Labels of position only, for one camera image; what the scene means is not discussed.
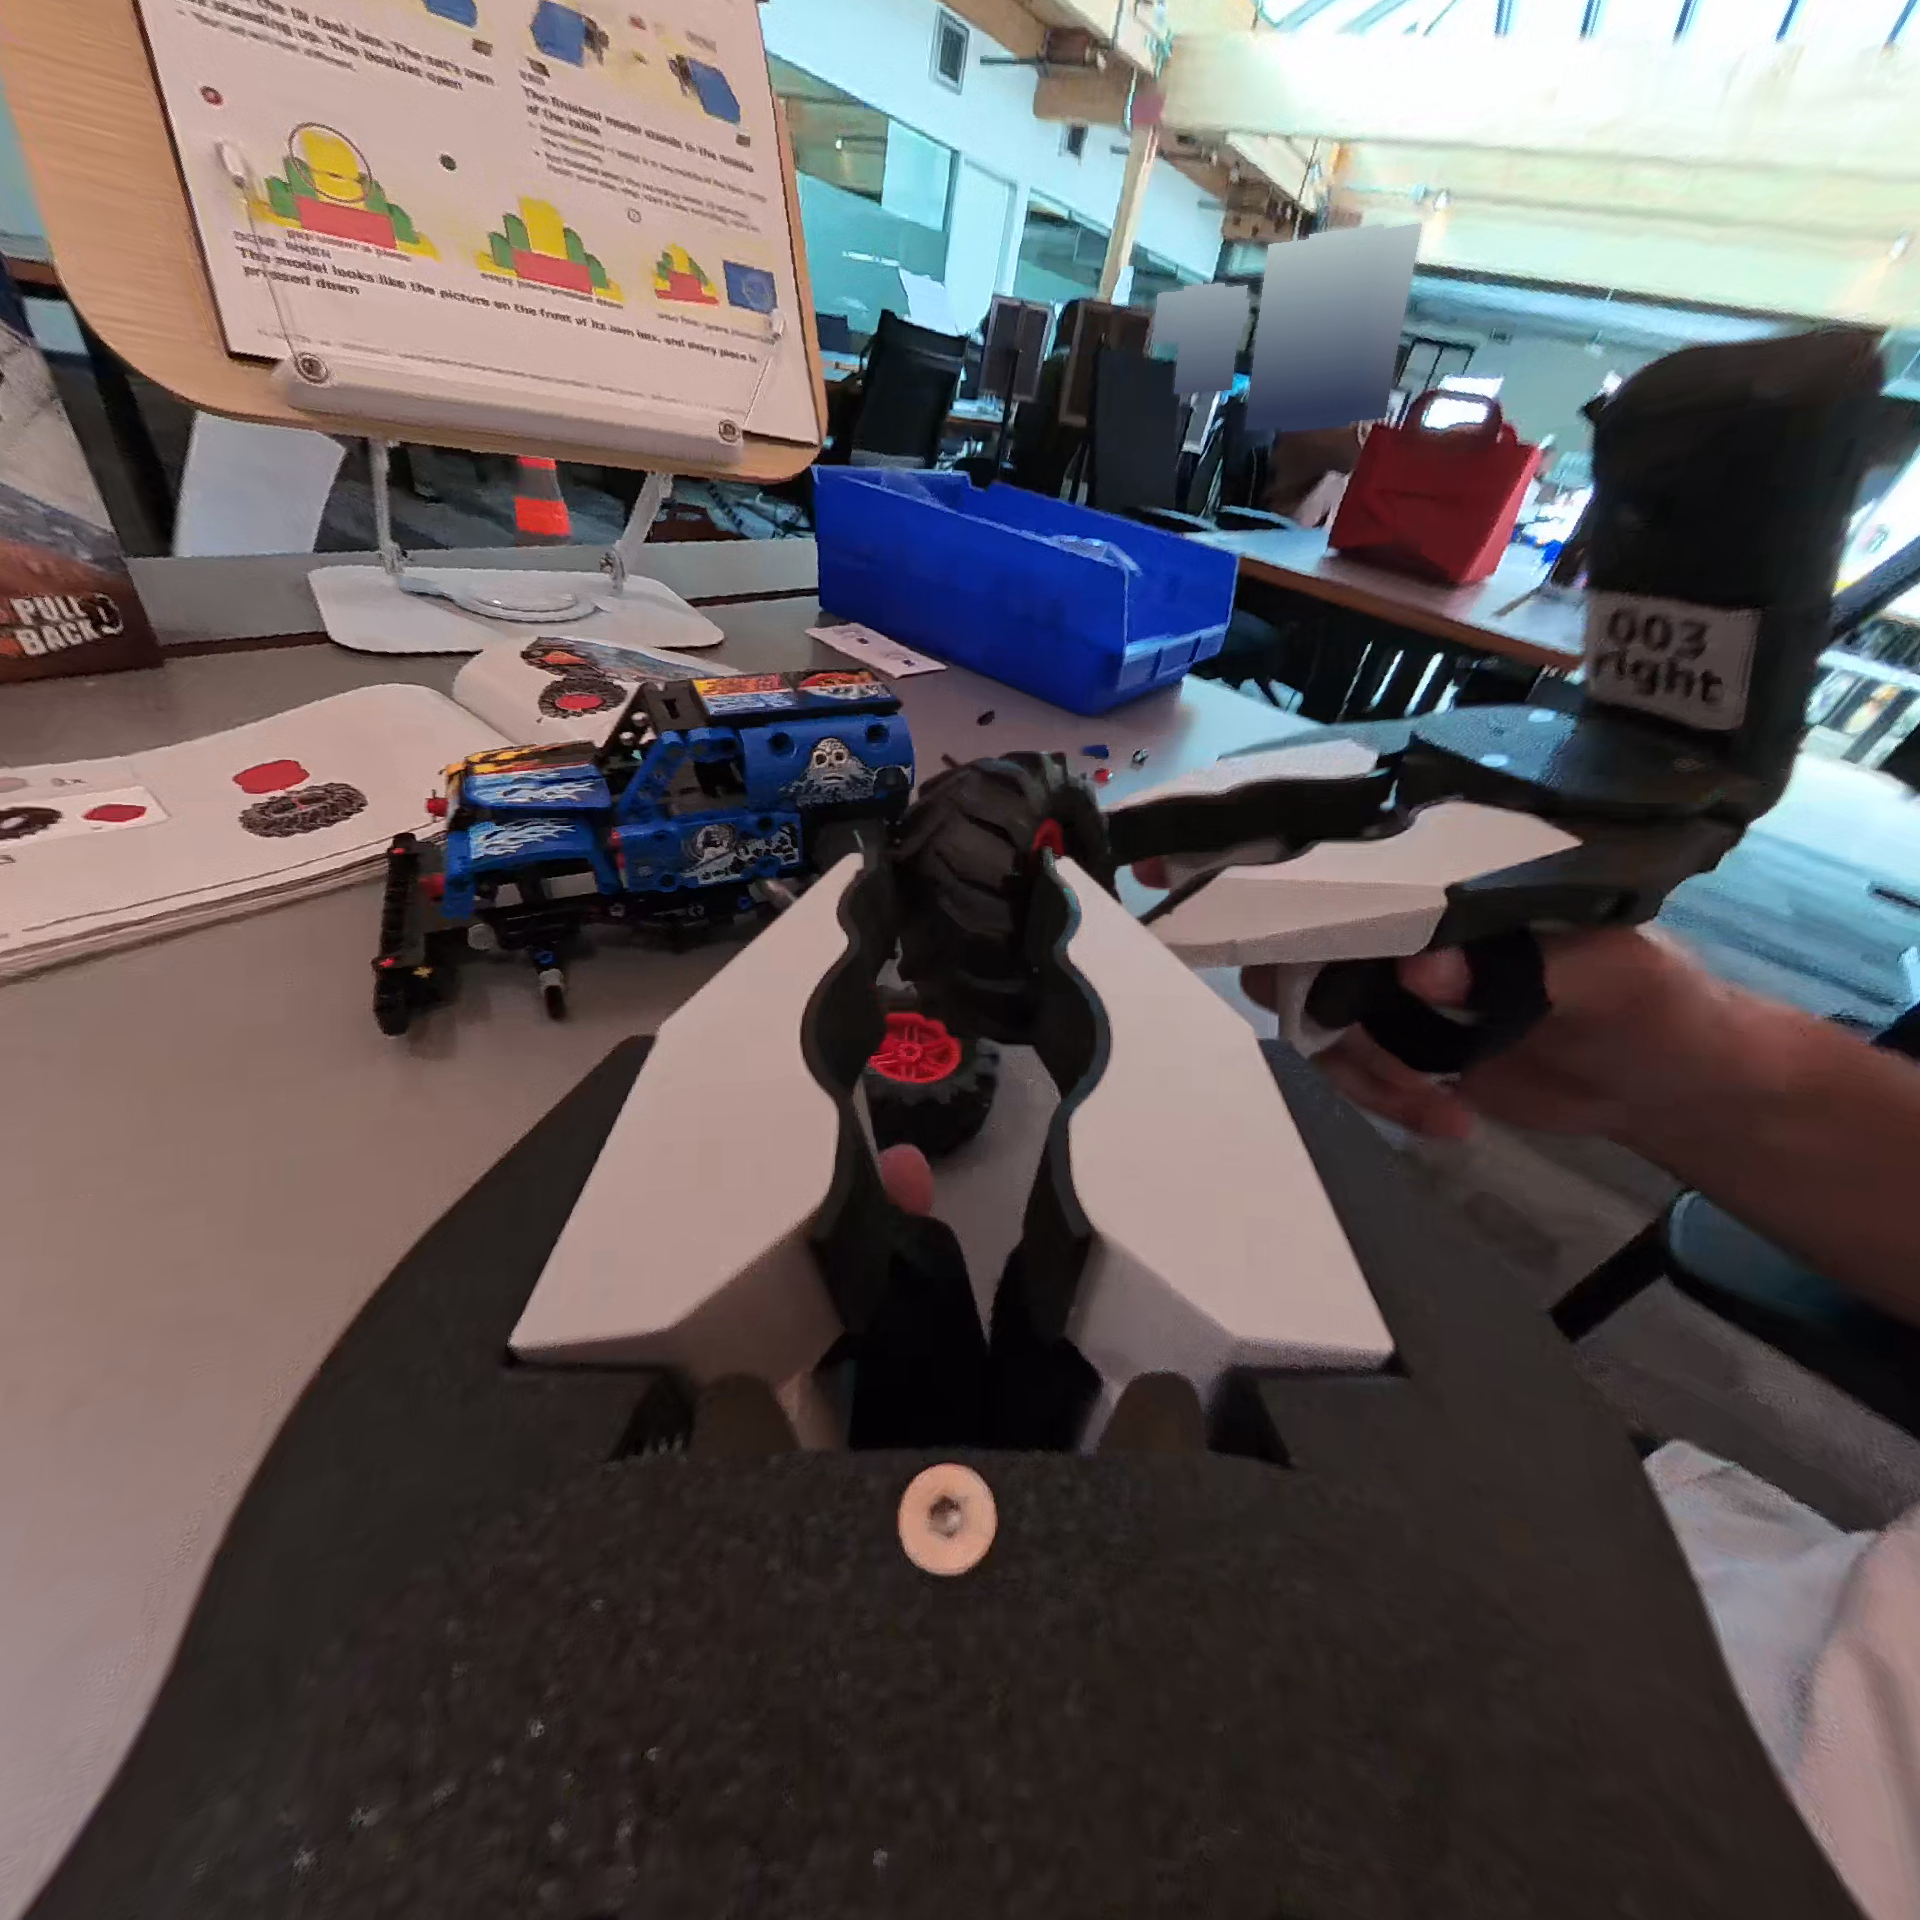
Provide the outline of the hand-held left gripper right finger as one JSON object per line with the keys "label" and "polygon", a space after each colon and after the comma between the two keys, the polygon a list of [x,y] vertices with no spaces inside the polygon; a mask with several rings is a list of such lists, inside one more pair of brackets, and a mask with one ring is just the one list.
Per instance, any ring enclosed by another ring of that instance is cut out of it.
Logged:
{"label": "hand-held left gripper right finger", "polygon": [[1032,1052],[1058,1105],[1031,1191],[1048,1443],[1129,1389],[1204,1417],[1239,1378],[1387,1378],[1397,1344],[1256,1032],[1070,857],[1031,899]]}

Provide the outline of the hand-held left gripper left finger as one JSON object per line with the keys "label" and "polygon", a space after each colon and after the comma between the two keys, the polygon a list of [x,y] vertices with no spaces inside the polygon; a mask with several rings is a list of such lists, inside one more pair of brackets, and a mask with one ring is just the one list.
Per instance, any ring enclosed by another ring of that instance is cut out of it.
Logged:
{"label": "hand-held left gripper left finger", "polygon": [[508,1334],[519,1365],[751,1381],[803,1448],[851,1445],[845,1343],[932,1227],[890,1203],[861,1090],[885,878],[840,857],[663,1023]]}

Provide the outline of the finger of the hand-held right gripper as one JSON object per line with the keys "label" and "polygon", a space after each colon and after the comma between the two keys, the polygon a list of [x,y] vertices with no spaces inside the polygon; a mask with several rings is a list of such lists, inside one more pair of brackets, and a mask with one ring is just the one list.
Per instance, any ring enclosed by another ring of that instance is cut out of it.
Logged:
{"label": "finger of the hand-held right gripper", "polygon": [[1234,866],[1273,866],[1318,846],[1371,844],[1407,828],[1398,768],[1348,738],[1227,756],[1105,808],[1116,870],[1165,868],[1178,891]]}
{"label": "finger of the hand-held right gripper", "polygon": [[1515,810],[1418,810],[1381,838],[1201,877],[1147,927],[1194,969],[1403,959],[1433,944],[1455,887],[1578,848],[1576,834]]}

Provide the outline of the black toy wheel red rim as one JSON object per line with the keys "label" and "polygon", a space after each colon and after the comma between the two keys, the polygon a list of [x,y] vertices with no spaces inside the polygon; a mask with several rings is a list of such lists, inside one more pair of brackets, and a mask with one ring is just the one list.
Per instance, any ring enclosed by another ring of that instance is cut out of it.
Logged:
{"label": "black toy wheel red rim", "polygon": [[899,971],[935,1019],[993,1045],[1040,1020],[1031,918],[1046,858],[1116,895],[1093,790],[1060,752],[976,758],[927,781],[892,848]]}
{"label": "black toy wheel red rim", "polygon": [[913,992],[887,996],[880,1045],[863,1072],[880,1150],[913,1146],[928,1162],[949,1161],[989,1125],[998,1080],[995,1042],[956,1035]]}

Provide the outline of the person's right forearm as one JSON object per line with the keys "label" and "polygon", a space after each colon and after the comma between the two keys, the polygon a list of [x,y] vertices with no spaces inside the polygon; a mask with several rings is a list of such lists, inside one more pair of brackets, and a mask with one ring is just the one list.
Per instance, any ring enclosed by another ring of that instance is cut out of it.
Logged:
{"label": "person's right forearm", "polygon": [[1917,1062],[1704,977],[1654,1065],[1649,1162],[1841,1284],[1915,1281]]}

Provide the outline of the toy set cardboard box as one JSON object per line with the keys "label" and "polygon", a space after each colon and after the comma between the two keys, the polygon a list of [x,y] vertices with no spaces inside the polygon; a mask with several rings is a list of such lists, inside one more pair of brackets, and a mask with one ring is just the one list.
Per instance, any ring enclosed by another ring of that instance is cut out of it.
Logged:
{"label": "toy set cardboard box", "polygon": [[25,301],[3,276],[3,684],[148,670],[163,650]]}

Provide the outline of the person's right hand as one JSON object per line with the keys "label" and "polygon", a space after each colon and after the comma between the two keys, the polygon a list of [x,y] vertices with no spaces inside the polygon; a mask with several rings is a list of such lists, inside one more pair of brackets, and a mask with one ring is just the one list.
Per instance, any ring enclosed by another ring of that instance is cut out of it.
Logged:
{"label": "person's right hand", "polygon": [[1444,1079],[1351,1028],[1317,1069],[1368,1114],[1424,1140],[1481,1122],[1607,1140],[1692,1189],[1722,1180],[1716,1139],[1751,1088],[1776,1010],[1643,931],[1546,942],[1548,1015],[1522,1040]]}

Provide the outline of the wooden background table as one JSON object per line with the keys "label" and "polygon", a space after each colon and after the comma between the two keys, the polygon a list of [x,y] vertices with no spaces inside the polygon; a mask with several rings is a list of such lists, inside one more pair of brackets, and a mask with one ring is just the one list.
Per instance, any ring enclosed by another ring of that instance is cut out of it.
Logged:
{"label": "wooden background table", "polygon": [[1582,592],[1544,589],[1548,571],[1533,551],[1510,549],[1482,583],[1449,586],[1337,555],[1325,531],[1260,529],[1197,541],[1232,555],[1245,584],[1299,594],[1471,655],[1562,674],[1582,665]]}

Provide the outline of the scattered small toy pieces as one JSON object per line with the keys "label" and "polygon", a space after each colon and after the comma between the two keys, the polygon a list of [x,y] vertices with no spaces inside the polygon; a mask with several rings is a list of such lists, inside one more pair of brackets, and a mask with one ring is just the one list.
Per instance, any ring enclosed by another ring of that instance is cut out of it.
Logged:
{"label": "scattered small toy pieces", "polygon": [[1081,717],[1001,694],[964,707],[963,747],[972,758],[1056,756],[1097,789],[1141,785],[1171,771],[1171,751],[1141,726]]}

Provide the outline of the red tote bag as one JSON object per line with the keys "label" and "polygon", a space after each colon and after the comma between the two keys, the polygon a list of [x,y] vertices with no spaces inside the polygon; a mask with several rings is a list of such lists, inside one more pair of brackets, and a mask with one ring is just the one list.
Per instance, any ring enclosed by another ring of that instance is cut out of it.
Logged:
{"label": "red tote bag", "polygon": [[1328,529],[1338,558],[1440,586],[1500,565],[1540,467],[1498,397],[1428,390],[1371,426]]}

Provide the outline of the blue toy monster truck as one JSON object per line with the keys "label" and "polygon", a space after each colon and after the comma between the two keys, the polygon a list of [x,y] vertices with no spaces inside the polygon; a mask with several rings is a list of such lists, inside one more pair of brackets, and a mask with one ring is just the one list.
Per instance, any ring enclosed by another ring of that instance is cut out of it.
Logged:
{"label": "blue toy monster truck", "polygon": [[550,1020],[605,931],[684,940],[762,918],[916,789],[901,696],[864,669],[643,683],[603,743],[491,749],[444,773],[434,842],[387,853],[372,1016],[402,1038],[469,953],[532,966]]}

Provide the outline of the blue plastic bin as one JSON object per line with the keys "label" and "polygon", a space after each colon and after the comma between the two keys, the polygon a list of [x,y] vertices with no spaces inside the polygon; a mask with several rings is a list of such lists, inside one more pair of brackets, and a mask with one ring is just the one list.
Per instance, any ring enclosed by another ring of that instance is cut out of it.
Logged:
{"label": "blue plastic bin", "polygon": [[812,472],[825,612],[1052,709],[1102,717],[1223,650],[1237,557],[961,472]]}

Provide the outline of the white paper card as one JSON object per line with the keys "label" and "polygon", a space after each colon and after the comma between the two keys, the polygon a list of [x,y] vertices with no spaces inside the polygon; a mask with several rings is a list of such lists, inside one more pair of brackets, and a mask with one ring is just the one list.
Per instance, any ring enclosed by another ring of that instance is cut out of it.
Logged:
{"label": "white paper card", "polygon": [[855,661],[890,683],[925,679],[949,670],[949,663],[928,656],[861,623],[821,623],[809,639],[835,655]]}

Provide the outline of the open instruction booklet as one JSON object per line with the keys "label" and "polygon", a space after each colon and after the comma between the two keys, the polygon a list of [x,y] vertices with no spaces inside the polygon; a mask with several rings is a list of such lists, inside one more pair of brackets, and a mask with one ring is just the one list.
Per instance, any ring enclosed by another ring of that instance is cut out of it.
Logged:
{"label": "open instruction booklet", "polygon": [[538,635],[467,661],[451,691],[360,687],[118,756],[5,768],[3,977],[327,895],[378,870],[461,761],[598,749],[644,681],[729,676],[709,650]]}

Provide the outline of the dark office chair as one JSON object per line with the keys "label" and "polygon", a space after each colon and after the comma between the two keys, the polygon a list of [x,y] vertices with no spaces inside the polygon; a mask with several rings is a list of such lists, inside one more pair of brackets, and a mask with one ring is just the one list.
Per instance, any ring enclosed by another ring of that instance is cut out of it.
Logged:
{"label": "dark office chair", "polygon": [[1576,1343],[1657,1284],[1781,1353],[1910,1438],[1918,1437],[1918,1331],[1757,1236],[1699,1192],[1580,1278],[1551,1309]]}

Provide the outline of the printed instruction sheet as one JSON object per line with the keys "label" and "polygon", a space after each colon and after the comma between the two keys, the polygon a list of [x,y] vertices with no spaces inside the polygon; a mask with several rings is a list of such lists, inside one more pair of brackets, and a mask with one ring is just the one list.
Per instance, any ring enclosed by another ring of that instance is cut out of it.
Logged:
{"label": "printed instruction sheet", "polygon": [[311,414],[806,463],[761,14],[139,4],[225,349]]}

